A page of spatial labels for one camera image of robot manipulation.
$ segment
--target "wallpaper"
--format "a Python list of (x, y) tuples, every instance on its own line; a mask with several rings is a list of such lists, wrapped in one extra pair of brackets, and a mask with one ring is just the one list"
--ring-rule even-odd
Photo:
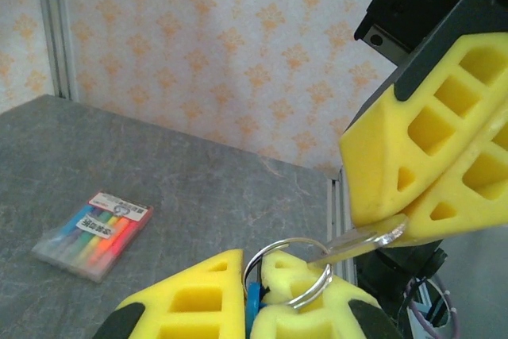
[(53, 91), (40, 0), (0, 0), (0, 113)]
[(394, 67), (352, 34), (371, 0), (66, 0), (80, 102), (336, 175)]

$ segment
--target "silver split ring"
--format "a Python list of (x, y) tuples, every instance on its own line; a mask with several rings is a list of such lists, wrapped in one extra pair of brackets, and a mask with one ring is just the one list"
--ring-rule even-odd
[[(317, 246), (321, 251), (323, 251), (324, 254), (328, 255), (330, 253), (328, 248), (326, 248), (321, 242), (306, 237), (287, 238), (285, 240), (276, 241), (273, 244), (265, 246), (254, 255), (254, 257), (248, 262), (247, 266), (245, 267), (244, 274), (242, 276), (242, 286), (244, 288), (245, 298), (247, 298), (248, 275), (254, 269), (254, 267), (263, 259), (263, 256), (267, 256), (268, 254), (275, 252), (276, 250), (287, 248), (289, 244), (295, 242), (312, 244), (314, 246)], [(313, 302), (317, 297), (319, 297), (319, 295), (321, 295), (321, 293), (326, 289), (326, 287), (332, 282), (332, 279), (333, 279), (333, 267), (331, 264), (327, 264), (322, 274), (314, 283), (314, 285), (312, 285), (305, 293), (281, 304), (293, 307), (296, 310), (301, 309), (302, 307), (308, 305), (309, 303)]]

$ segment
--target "highlighter pen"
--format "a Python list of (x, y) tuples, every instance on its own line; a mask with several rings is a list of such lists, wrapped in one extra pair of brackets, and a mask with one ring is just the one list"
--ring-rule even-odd
[(92, 210), (94, 210), (93, 206), (90, 206), (86, 204), (76, 215), (74, 215), (71, 220), (67, 222), (66, 225), (64, 225), (60, 231), (49, 241), (48, 245), (46, 246), (46, 251), (48, 253), (53, 252), (56, 247), (60, 246), (62, 241), (71, 234), (71, 232), (76, 227), (76, 224), (79, 220), (84, 218), (87, 214), (91, 213)]
[(114, 234), (108, 239), (101, 240), (101, 242), (98, 243), (97, 248), (95, 251), (90, 255), (90, 258), (88, 259), (88, 266), (94, 266), (94, 264), (98, 261), (99, 258), (111, 247), (111, 245), (118, 239), (118, 237), (121, 235), (121, 233), (127, 228), (129, 223), (132, 222), (128, 218), (121, 218), (118, 220), (118, 222), (114, 225)]
[(79, 220), (85, 217), (86, 214), (89, 214), (92, 210), (94, 210), (93, 206), (85, 205), (68, 223), (58, 232), (59, 236), (67, 236), (70, 232), (74, 230), (76, 224)]
[[(113, 216), (112, 218), (110, 218), (108, 220), (108, 222), (106, 224), (109, 225), (109, 226), (112, 226), (112, 225), (114, 225), (117, 222), (118, 219), (119, 219), (119, 217)], [(100, 236), (93, 237), (90, 240), (90, 242), (87, 244), (85, 249), (83, 249), (81, 251), (81, 253), (76, 257), (76, 259), (74, 260), (74, 263), (75, 264), (79, 264), (79, 263), (83, 262), (90, 255), (90, 253), (92, 253), (92, 251), (97, 247), (98, 243), (101, 240), (104, 241), (104, 240), (107, 240), (107, 239), (103, 238), (103, 237), (100, 237)]]
[[(99, 217), (98, 220), (100, 222), (107, 222), (111, 216), (113, 216), (112, 213), (103, 211)], [(95, 235), (90, 232), (81, 232), (78, 239), (63, 253), (62, 259), (64, 262), (71, 262), (90, 242), (92, 238), (94, 238)]]
[(140, 222), (131, 222), (127, 225), (127, 228), (121, 233), (120, 236), (117, 237), (117, 240), (111, 245), (111, 247), (104, 253), (101, 260), (95, 266), (96, 269), (100, 269), (101, 271), (107, 268), (110, 263), (117, 257), (125, 245), (129, 242), (130, 237), (136, 232), (137, 226)]
[[(91, 217), (98, 217), (99, 214), (101, 214), (102, 210), (99, 209), (99, 208), (94, 208), (90, 213), (89, 215)], [(71, 246), (79, 237), (79, 235), (82, 233), (83, 231), (78, 228), (77, 226), (74, 226), (74, 229), (66, 236), (66, 237), (62, 237), (62, 239), (60, 239), (59, 241), (59, 245), (57, 248), (54, 249), (54, 252), (52, 254), (52, 257), (58, 257), (60, 256), (60, 254), (62, 254), (62, 252), (67, 249), (69, 246)]]

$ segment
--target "yellow foam gripper pad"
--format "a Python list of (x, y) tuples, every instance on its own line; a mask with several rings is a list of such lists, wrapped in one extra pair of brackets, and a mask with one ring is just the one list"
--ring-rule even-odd
[(455, 163), (402, 212), (409, 224), (393, 246), (508, 223), (508, 100)]
[[(281, 303), (300, 295), (321, 272), (285, 252), (265, 256), (261, 279), (269, 292), (263, 302)], [(373, 332), (376, 338), (399, 337), (372, 296), (334, 276), (322, 295), (300, 311), (277, 304), (261, 309), (251, 339), (371, 339)]]
[(130, 339), (245, 337), (243, 252), (229, 250), (129, 296), (144, 305)]
[(388, 87), (340, 142), (355, 225), (429, 188), (505, 102), (507, 83), (508, 33), (486, 33), (460, 37), (406, 101)]

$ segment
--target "plastic packaging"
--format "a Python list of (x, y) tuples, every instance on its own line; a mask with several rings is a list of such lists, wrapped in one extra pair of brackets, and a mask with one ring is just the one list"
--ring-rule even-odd
[(98, 192), (64, 225), (45, 234), (32, 252), (40, 260), (101, 282), (152, 212), (151, 206)]

